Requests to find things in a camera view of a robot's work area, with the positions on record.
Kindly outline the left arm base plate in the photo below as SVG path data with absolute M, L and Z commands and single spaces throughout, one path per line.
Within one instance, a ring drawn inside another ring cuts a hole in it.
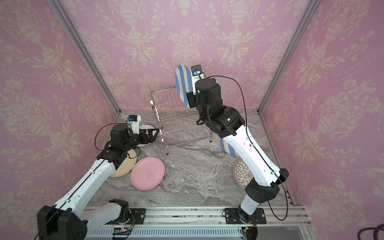
M 120 216 L 113 223 L 120 225 L 143 225 L 145 213 L 145 208 L 126 208 L 121 211 Z

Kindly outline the pink plate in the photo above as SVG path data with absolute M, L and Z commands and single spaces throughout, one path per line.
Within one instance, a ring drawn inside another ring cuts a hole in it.
M 162 160 L 147 157 L 137 162 L 131 172 L 131 182 L 139 190 L 150 190 L 158 186 L 165 176 Z

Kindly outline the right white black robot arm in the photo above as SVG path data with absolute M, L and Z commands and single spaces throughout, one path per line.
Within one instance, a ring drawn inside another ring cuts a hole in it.
M 235 108 L 223 104 L 221 87 L 215 79 L 188 77 L 182 90 L 188 107 L 197 109 L 199 113 L 197 125 L 206 125 L 226 141 L 253 174 L 238 208 L 242 222 L 252 222 L 260 204 L 277 196 L 289 172 L 277 167 L 263 152 L 249 131 L 247 118 L 243 118 Z

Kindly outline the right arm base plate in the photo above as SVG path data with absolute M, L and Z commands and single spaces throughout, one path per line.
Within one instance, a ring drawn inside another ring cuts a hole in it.
M 265 225 L 267 223 L 266 215 L 262 208 L 257 208 L 252 215 L 247 215 L 239 208 L 225 208 L 223 216 L 226 218 L 228 225 Z

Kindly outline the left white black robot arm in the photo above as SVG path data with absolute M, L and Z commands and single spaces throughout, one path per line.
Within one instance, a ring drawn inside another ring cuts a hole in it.
M 111 139 L 78 183 L 52 206 L 43 206 L 37 214 L 37 240 L 84 240 L 94 230 L 109 223 L 135 225 L 129 203 L 112 199 L 103 207 L 84 214 L 92 196 L 128 157 L 130 150 L 153 143 L 158 128 L 133 131 L 133 123 L 112 125 Z

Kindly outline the blue striped plate front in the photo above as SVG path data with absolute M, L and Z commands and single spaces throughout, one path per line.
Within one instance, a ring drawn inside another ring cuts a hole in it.
M 185 65 L 178 65 L 175 72 L 175 83 L 181 101 L 189 108 L 187 93 L 193 92 L 192 73 Z

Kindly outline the blue striped plate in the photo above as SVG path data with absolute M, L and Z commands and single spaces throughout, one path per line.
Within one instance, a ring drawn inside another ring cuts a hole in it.
M 240 155 L 235 151 L 235 149 L 224 139 L 220 139 L 222 149 L 229 155 L 234 157 L 239 157 Z
M 175 72 L 175 83 L 181 101 L 189 108 L 187 93 L 193 92 L 192 73 L 185 65 L 178 65 Z

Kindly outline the scale pattern plate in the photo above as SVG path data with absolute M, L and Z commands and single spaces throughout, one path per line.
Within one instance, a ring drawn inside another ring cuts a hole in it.
M 236 162 L 234 166 L 234 179 L 242 189 L 245 189 L 253 178 L 254 175 L 243 160 Z

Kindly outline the blue striped plate back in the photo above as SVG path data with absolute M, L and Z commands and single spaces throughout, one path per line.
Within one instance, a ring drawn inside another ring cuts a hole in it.
M 239 157 L 240 155 L 235 151 L 235 149 L 224 139 L 220 139 L 222 149 L 229 155 L 234 157 Z

